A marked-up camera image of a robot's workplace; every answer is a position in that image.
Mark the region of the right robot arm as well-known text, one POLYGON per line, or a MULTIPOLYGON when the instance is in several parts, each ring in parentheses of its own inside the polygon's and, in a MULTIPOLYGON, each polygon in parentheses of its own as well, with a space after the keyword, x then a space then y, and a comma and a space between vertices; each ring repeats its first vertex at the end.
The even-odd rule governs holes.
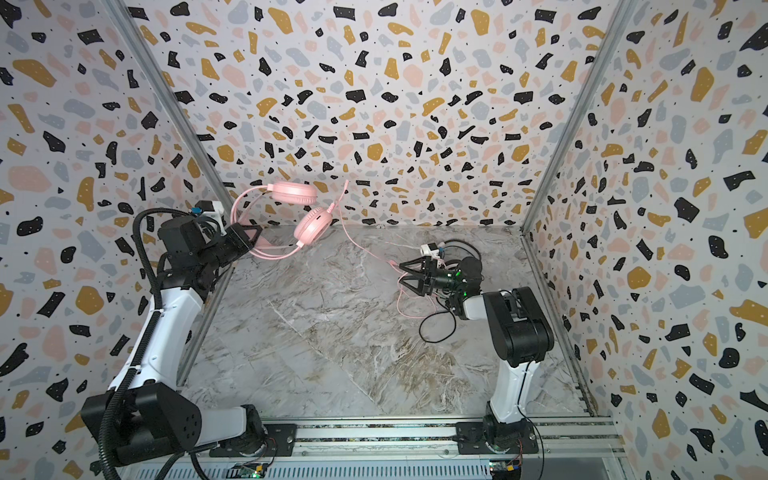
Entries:
POLYGON ((482 261, 472 256, 445 264, 423 256, 398 268, 401 286, 422 297, 438 297, 453 319, 485 322, 500 360, 483 419, 456 425, 459 452, 536 453, 537 430, 526 404, 534 373, 554 348, 555 335, 533 291, 519 287, 485 292, 482 261))

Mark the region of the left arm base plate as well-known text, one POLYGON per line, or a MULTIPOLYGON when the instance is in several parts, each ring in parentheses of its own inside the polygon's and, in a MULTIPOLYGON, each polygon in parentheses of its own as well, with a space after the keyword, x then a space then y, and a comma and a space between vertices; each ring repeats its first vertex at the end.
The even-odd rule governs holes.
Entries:
POLYGON ((297 439, 298 425, 295 423, 267 423, 264 432, 247 445, 236 440, 220 442, 209 451, 213 458, 273 458, 290 457, 297 439))

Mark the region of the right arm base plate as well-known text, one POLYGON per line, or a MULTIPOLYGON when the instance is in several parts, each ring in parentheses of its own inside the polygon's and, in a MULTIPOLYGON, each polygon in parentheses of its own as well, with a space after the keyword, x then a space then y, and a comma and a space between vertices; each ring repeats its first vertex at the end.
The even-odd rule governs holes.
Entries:
POLYGON ((455 425, 458 452, 461 455, 518 455, 539 452, 537 435, 529 422, 506 424, 492 417, 455 425))

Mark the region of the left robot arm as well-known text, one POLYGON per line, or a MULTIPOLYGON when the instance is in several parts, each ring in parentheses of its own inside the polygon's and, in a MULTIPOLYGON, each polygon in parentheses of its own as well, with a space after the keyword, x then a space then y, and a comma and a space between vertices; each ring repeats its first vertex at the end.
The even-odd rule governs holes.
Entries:
POLYGON ((220 447, 262 451, 267 430, 252 405, 202 410, 178 390, 186 335, 223 268, 245 256, 257 225, 225 225, 200 209, 138 213, 132 239, 152 300, 137 343, 107 391, 86 399, 81 418, 97 442, 104 476, 169 455, 220 447))

